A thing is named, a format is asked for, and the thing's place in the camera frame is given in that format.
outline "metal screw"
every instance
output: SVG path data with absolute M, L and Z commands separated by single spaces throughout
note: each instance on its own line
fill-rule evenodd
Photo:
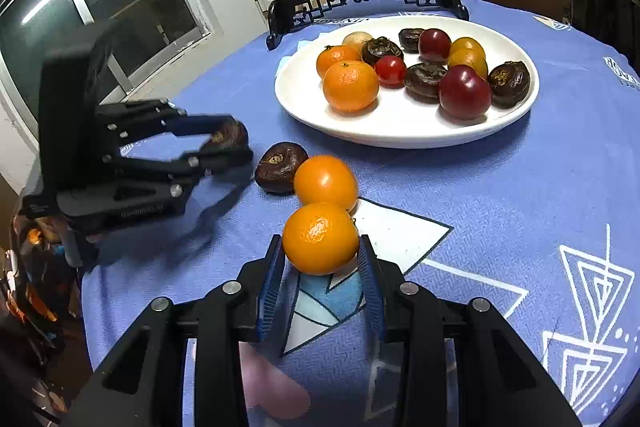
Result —
M 222 286 L 222 291 L 227 295 L 235 295 L 241 289 L 242 285 L 238 281 L 228 281 Z
M 182 195 L 182 186 L 178 184 L 171 185 L 171 188 L 169 188 L 169 193 L 171 194 L 172 198 L 179 198 Z
M 489 302 L 487 299 L 479 297 L 477 299 L 473 299 L 473 301 L 471 302 L 471 305 L 478 312 L 486 312 L 486 311 L 489 311 L 489 308 L 491 307 L 491 302 Z
M 415 295 L 418 293 L 418 285 L 415 282 L 403 282 L 400 285 L 400 291 L 405 295 Z
M 169 306 L 169 299 L 166 297 L 158 297 L 151 301 L 151 309 L 155 312 L 162 312 Z

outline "orange fruit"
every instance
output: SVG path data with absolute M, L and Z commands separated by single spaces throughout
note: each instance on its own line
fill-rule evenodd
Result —
M 356 254 L 359 243 L 351 216 L 335 203 L 299 208 L 282 231 L 282 247 L 291 264 L 309 275 L 327 275 L 340 269 Z
M 478 50 L 460 48 L 449 55 L 447 68 L 451 69 L 453 66 L 459 66 L 460 64 L 473 68 L 478 76 L 485 80 L 489 75 L 489 68 L 487 67 L 486 60 L 484 60 L 484 57 L 482 57 Z
M 293 176 L 300 203 L 336 203 L 351 210 L 358 199 L 358 182 L 346 163 L 327 155 L 311 156 Z
M 378 96 L 378 75 L 368 64 L 345 60 L 331 66 L 322 82 L 322 92 L 334 109 L 354 112 L 370 105 Z
M 458 50 L 473 50 L 482 55 L 482 58 L 486 60 L 486 53 L 484 48 L 480 45 L 480 42 L 472 39 L 471 37 L 460 37 L 451 43 L 451 49 L 449 55 L 454 54 Z
M 327 46 L 316 58 L 316 71 L 320 78 L 324 78 L 326 70 L 338 61 L 360 60 L 360 52 L 349 45 Z

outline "blue tablecloth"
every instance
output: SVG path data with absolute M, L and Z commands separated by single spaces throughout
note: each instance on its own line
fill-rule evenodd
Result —
M 336 28 L 327 23 L 286 35 L 272 52 L 264 37 L 256 39 L 174 102 L 190 114 L 225 112 L 244 122 L 256 160 L 281 140 L 343 158 L 366 198 L 356 223 L 378 253 L 401 252 L 406 278 L 437 296 L 487 296 L 583 424 L 597 425 L 640 367 L 640 308 L 632 304 L 640 299 L 633 284 L 640 267 L 640 82 L 625 57 L 573 28 L 480 0 L 464 3 L 473 22 L 517 42 L 540 74 L 530 114 L 482 140 L 387 150 L 343 142 L 289 117 L 274 95 L 278 65 L 299 42 Z M 332 14 L 411 9 L 372 0 Z M 201 142 L 162 136 L 128 154 L 170 158 Z M 93 366 L 154 297 L 200 298 L 263 256 L 297 207 L 295 197 L 270 196 L 252 181 L 207 179 L 184 216 L 112 233 L 82 282 Z M 380 349 L 367 333 L 357 274 L 299 277 L 287 267 L 286 275 L 267 342 L 241 348 L 252 426 L 390 425 L 398 350 Z M 189 355 L 185 425 L 192 385 Z M 428 397 L 425 405 L 428 415 Z

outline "red cherry tomato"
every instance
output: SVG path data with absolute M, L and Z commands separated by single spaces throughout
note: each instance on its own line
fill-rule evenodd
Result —
M 429 62 L 446 62 L 451 51 L 451 39 L 446 32 L 430 28 L 420 34 L 418 51 L 420 56 Z
M 378 74 L 378 80 L 382 86 L 404 86 L 406 66 L 402 61 L 402 58 L 385 55 L 376 62 L 375 70 Z
M 491 87 L 473 68 L 453 66 L 440 81 L 440 105 L 455 118 L 473 120 L 491 105 Z

